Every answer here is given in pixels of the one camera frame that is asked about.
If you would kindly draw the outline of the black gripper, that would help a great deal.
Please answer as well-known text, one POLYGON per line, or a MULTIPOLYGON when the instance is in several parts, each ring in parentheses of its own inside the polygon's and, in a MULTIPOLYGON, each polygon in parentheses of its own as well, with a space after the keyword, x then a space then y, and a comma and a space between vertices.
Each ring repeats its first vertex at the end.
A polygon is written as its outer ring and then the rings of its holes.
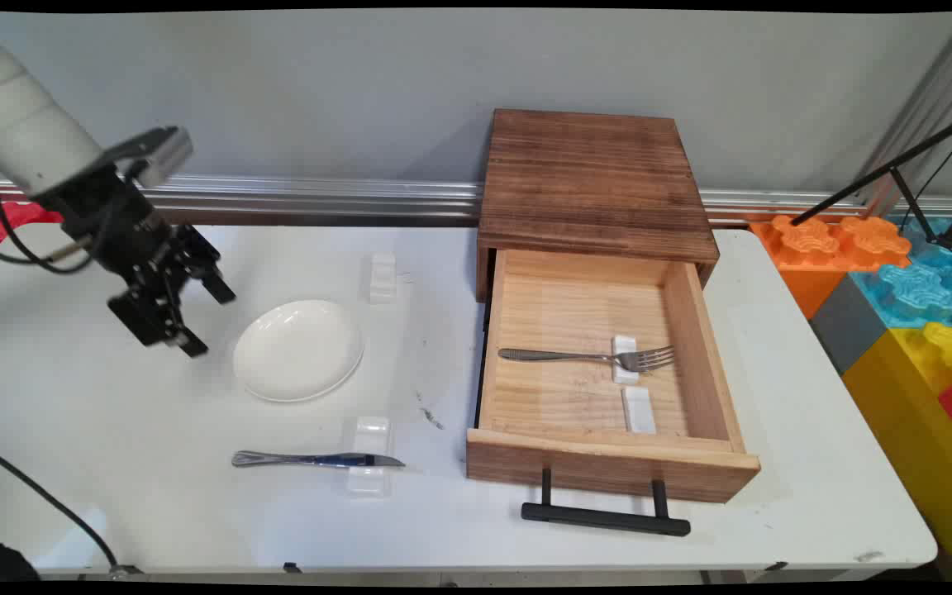
POLYGON ((186 326, 180 293, 196 279, 219 304, 236 294, 218 268, 219 251, 195 226, 171 226, 137 189, 109 164, 36 196, 46 211, 63 217, 72 240, 90 239, 87 256, 128 287, 108 308, 144 346, 178 347, 190 358, 208 351, 186 326), (161 275, 169 271, 170 275, 161 275))

